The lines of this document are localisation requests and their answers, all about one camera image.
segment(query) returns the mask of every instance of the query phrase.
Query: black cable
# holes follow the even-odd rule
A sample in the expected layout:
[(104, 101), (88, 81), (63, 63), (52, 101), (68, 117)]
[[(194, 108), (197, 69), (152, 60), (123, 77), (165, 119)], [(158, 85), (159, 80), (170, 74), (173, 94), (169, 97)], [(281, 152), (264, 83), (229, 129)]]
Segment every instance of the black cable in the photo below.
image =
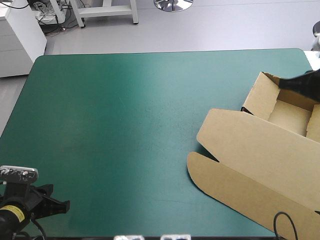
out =
[(11, 8), (11, 9), (25, 9), (26, 7), (29, 6), (29, 3), (28, 3), (27, 5), (25, 5), (23, 7), (15, 7), (15, 6), (7, 5), (7, 4), (3, 3), (2, 1), (0, 1), (0, 4), (3, 4), (3, 5), (7, 6), (8, 8)]
[(41, 235), (42, 235), (43, 240), (47, 240), (46, 232), (45, 232), (45, 230), (42, 228), (42, 226), (36, 221), (36, 219), (35, 219), (35, 214), (34, 214), (34, 213), (31, 214), (30, 221), (38, 228), (38, 230), (40, 231), (40, 233), (41, 233)]
[(74, 27), (79, 26), (79, 24), (76, 24), (74, 26), (70, 26), (70, 27), (64, 27), (65, 29), (73, 29)]
[(86, 5), (84, 4), (84, 2), (82, 0), (80, 0), (80, 2), (82, 3), (82, 5), (84, 6), (84, 8), (86, 8)]
[(279, 238), (279, 235), (278, 235), (278, 231), (277, 231), (277, 219), (280, 215), (285, 215), (287, 216), (287, 218), (290, 220), (290, 223), (292, 225), (292, 228), (293, 228), (293, 231), (294, 231), (294, 235), (295, 235), (295, 240), (298, 240), (298, 234), (297, 234), (297, 229), (296, 229), (296, 226), (294, 224), (294, 221), (292, 221), (291, 217), (289, 216), (288, 213), (284, 212), (284, 211), (280, 211), (278, 212), (275, 216), (274, 216), (274, 219), (273, 219), (273, 231), (274, 231), (274, 234), (275, 234), (275, 239), (276, 240), (280, 240)]

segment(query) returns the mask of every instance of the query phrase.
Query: green tabletop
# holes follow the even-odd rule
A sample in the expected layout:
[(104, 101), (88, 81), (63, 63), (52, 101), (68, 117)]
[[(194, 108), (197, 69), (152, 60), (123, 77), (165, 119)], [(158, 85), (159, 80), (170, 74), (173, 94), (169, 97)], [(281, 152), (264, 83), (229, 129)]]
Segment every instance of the green tabletop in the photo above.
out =
[(42, 56), (0, 165), (37, 168), (37, 185), (71, 200), (40, 221), (48, 236), (272, 236), (201, 192), (187, 155), (205, 151), (196, 135), (209, 109), (239, 110), (260, 71), (310, 69), (299, 49)]

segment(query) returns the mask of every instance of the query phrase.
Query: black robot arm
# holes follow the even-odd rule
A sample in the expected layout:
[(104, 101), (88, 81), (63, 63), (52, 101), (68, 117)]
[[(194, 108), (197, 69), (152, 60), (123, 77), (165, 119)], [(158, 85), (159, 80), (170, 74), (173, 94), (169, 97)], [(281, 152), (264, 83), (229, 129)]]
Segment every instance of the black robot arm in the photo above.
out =
[(52, 184), (31, 185), (38, 179), (35, 168), (0, 166), (0, 180), (6, 183), (0, 196), (0, 239), (12, 240), (30, 221), (56, 214), (65, 214), (70, 201), (51, 198)]

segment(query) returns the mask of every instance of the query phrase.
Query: cardboard box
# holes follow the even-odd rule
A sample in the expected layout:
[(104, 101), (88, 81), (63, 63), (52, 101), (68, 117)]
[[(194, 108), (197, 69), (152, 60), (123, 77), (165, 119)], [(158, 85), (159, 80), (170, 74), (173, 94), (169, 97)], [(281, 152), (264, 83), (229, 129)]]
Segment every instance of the cardboard box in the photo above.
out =
[[(300, 240), (320, 239), (320, 103), (260, 73), (241, 111), (211, 109), (197, 135), (217, 160), (196, 152), (187, 167), (207, 195), (273, 231), (288, 213)], [(294, 240), (290, 221), (278, 233)]]

